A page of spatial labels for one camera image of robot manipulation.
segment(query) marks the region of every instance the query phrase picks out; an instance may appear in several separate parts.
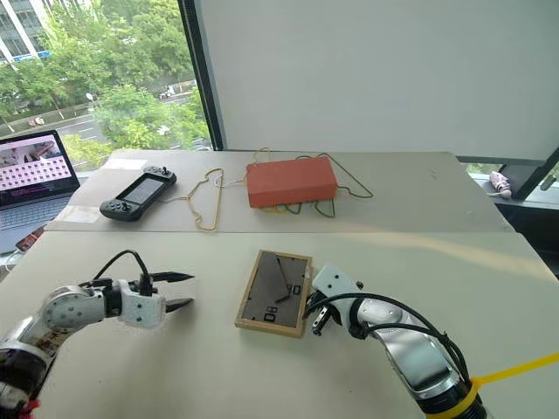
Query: silver robot arm segment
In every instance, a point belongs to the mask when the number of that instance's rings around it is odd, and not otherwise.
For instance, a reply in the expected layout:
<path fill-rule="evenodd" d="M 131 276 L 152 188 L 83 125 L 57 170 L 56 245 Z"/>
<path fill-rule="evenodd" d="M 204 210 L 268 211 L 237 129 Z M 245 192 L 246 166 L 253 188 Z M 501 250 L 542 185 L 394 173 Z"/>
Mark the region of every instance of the silver robot arm segment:
<path fill-rule="evenodd" d="M 331 264 L 319 272 L 313 281 L 313 287 L 323 299 L 361 292 L 350 277 Z M 321 334 L 325 319 L 331 316 L 359 339 L 366 337 L 361 333 L 370 327 L 395 325 L 379 328 L 372 332 L 372 336 L 383 344 L 390 364 L 426 414 L 445 412 L 466 397 L 470 388 L 469 378 L 460 373 L 438 339 L 426 333 L 401 328 L 426 328 L 420 319 L 399 306 L 378 299 L 337 299 L 329 304 L 331 306 L 324 306 L 314 321 L 314 334 Z M 478 397 L 464 414 L 456 417 L 485 419 L 487 413 Z"/>
<path fill-rule="evenodd" d="M 0 419 L 29 417 L 60 347 L 74 333 L 117 316 L 130 326 L 157 326 L 165 313 L 192 299 L 167 301 L 153 287 L 154 281 L 189 278 L 193 277 L 161 272 L 142 274 L 139 281 L 96 278 L 56 289 L 36 314 L 0 338 Z"/>

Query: laptop screen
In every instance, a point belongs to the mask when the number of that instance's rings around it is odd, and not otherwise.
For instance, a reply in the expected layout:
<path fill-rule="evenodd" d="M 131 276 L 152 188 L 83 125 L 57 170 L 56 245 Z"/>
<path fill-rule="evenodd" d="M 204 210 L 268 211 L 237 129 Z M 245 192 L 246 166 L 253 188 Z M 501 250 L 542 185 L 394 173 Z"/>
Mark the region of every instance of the laptop screen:
<path fill-rule="evenodd" d="M 0 141 L 0 206 L 61 195 L 78 187 L 56 131 Z"/>

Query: white wall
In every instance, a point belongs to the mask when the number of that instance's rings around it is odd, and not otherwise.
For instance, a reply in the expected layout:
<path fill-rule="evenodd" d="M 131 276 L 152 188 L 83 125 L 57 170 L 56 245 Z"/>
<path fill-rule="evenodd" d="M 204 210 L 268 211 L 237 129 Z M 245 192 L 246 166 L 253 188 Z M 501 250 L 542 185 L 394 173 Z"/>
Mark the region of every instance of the white wall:
<path fill-rule="evenodd" d="M 557 0 L 197 0 L 228 148 L 559 145 Z"/>

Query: smartphone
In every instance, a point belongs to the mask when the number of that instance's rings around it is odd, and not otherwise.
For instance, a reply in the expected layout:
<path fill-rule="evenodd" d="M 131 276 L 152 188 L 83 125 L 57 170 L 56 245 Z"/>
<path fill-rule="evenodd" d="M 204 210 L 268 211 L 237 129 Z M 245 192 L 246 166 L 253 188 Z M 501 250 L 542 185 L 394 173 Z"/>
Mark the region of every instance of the smartphone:
<path fill-rule="evenodd" d="M 18 241 L 16 243 L 16 248 L 23 252 L 28 251 L 45 231 L 45 225 L 40 226 L 38 229 Z"/>

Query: white table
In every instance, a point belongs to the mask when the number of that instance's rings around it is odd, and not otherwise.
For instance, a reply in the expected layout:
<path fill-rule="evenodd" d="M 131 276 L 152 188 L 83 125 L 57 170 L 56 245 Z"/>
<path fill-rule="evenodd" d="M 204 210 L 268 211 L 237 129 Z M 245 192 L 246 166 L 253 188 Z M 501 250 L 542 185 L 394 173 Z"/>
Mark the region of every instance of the white table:
<path fill-rule="evenodd" d="M 273 160 L 292 159 L 299 153 L 272 153 Z M 184 196 L 211 168 L 224 168 L 225 181 L 242 179 L 253 162 L 251 152 L 188 152 L 180 150 L 119 150 L 72 197 L 68 212 L 48 230 L 92 231 L 196 231 L 187 203 L 155 203 L 135 223 L 103 217 L 100 204 L 118 195 L 141 173 L 143 164 L 166 166 L 176 172 L 176 186 L 162 198 Z M 248 205 L 246 187 L 224 189 L 219 231 L 224 232 L 442 232 L 512 231 L 491 200 L 470 179 L 456 158 L 448 153 L 336 153 L 349 172 L 375 194 L 357 199 L 339 191 L 336 219 L 319 215 L 306 204 L 298 216 L 266 214 Z M 266 153 L 259 159 L 265 161 Z M 118 168 L 129 163 L 133 169 Z M 359 193 L 346 175 L 333 165 L 340 184 Z M 217 188 L 209 183 L 197 192 L 193 203 L 212 224 Z"/>
<path fill-rule="evenodd" d="M 125 248 L 138 250 L 151 271 L 195 274 L 196 282 L 161 289 L 175 298 L 195 292 L 196 301 L 156 330 L 108 319 L 77 333 L 45 385 L 37 419 L 423 418 L 373 340 L 355 340 L 335 324 L 301 340 L 233 326 L 259 249 L 312 256 L 316 269 L 337 264 L 364 291 L 418 309 L 460 345 L 472 376 L 559 347 L 559 286 L 510 232 L 51 231 L 0 285 L 0 335 L 56 286 L 90 279 Z M 109 273 L 135 279 L 139 271 L 125 258 Z M 481 395 L 500 419 L 555 418 L 558 373 L 553 365 L 488 385 Z"/>

